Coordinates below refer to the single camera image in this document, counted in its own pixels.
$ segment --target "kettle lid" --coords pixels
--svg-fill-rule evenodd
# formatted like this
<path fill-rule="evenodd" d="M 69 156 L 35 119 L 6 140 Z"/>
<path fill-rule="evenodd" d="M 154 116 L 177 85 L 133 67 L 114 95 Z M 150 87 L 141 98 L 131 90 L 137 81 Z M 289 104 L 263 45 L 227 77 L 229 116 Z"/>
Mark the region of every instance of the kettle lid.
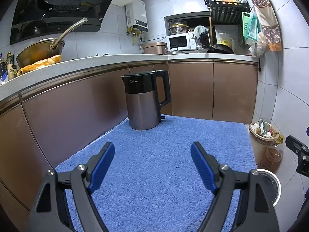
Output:
<path fill-rule="evenodd" d="M 132 76 L 145 76 L 145 75 L 150 75 L 153 74 L 152 71 L 137 71 L 137 72 L 131 72 L 123 75 L 123 77 L 132 77 Z"/>

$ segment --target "blue towel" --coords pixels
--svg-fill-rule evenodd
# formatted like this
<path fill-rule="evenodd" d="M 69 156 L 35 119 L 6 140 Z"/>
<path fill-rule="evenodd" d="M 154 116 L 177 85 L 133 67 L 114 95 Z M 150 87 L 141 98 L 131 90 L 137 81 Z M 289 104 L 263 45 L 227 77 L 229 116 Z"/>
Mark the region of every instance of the blue towel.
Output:
<path fill-rule="evenodd" d="M 233 170 L 255 168 L 251 143 L 240 123 L 166 116 L 155 128 L 136 131 L 128 119 L 56 167 L 72 170 L 115 145 L 115 157 L 93 201 L 110 232 L 196 232 L 213 194 L 205 188 L 191 159 L 190 146 L 199 141 L 208 154 Z M 222 231 L 231 229 L 238 204 L 234 191 Z M 83 231 L 72 192 L 67 199 L 74 227 Z"/>

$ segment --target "kettle handle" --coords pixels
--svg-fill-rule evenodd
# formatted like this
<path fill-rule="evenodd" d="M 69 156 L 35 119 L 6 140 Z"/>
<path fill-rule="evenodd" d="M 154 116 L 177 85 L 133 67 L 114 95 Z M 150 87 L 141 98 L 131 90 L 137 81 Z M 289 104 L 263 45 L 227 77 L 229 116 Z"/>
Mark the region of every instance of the kettle handle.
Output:
<path fill-rule="evenodd" d="M 165 100 L 162 102 L 159 102 L 158 100 L 158 105 L 160 109 L 171 102 L 171 89 L 170 89 L 170 81 L 168 78 L 168 71 L 167 70 L 156 70 L 153 71 L 153 77 L 154 77 L 154 84 L 157 88 L 157 77 L 161 77 L 163 79 L 163 85 L 164 85 L 164 94 L 165 94 Z"/>

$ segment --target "microwave oven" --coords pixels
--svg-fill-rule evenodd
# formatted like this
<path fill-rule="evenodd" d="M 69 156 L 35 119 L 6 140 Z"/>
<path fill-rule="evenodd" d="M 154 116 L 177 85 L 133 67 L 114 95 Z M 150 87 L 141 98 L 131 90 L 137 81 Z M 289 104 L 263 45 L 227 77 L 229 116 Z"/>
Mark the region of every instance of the microwave oven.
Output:
<path fill-rule="evenodd" d="M 197 50 L 197 41 L 193 38 L 193 33 L 181 33 L 181 34 L 175 34 L 171 36 L 166 37 L 166 43 L 167 43 L 167 49 L 168 51 L 171 50 L 171 48 L 178 48 L 179 51 L 183 50 Z"/>

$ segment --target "yellow bag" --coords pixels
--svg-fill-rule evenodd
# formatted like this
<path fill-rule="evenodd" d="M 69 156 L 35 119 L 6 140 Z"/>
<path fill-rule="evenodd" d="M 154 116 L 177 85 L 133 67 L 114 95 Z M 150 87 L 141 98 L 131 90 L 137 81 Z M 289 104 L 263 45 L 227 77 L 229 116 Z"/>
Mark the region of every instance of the yellow bag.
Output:
<path fill-rule="evenodd" d="M 60 62 L 61 62 L 61 55 L 55 55 L 55 56 L 52 56 L 51 58 L 47 58 L 47 59 L 43 59 L 41 61 L 37 61 L 33 65 L 28 65 L 28 66 L 21 68 L 18 71 L 17 76 L 23 75 L 23 74 L 25 74 L 29 71 L 44 68 L 48 65 L 53 65 L 53 64 L 56 64 L 56 63 L 60 63 Z"/>

